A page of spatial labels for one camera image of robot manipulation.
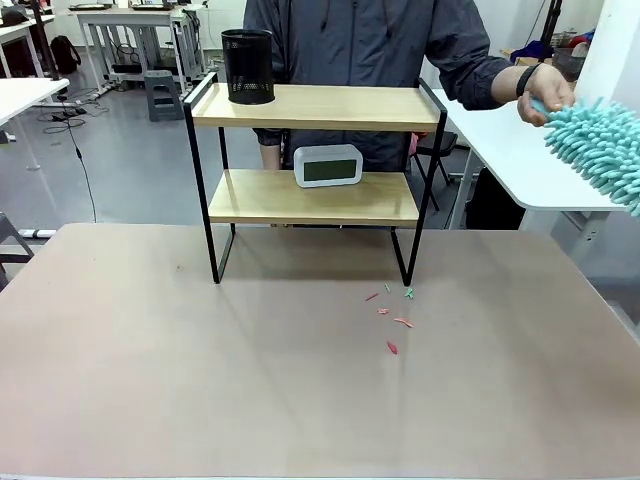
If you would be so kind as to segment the person's right hand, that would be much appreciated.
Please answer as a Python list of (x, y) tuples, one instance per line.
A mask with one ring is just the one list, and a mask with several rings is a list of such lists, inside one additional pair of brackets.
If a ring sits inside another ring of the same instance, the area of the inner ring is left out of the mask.
[(259, 145), (263, 168), (281, 170), (283, 168), (282, 145)]

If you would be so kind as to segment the person's left hand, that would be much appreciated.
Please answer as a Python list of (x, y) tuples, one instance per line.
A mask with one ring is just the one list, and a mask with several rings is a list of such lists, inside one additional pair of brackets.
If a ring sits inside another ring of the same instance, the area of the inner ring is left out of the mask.
[(534, 99), (541, 101), (550, 112), (575, 103), (570, 84), (559, 70), (546, 63), (526, 67), (516, 85), (516, 93), (521, 119), (536, 127), (544, 125), (547, 118), (533, 107)]

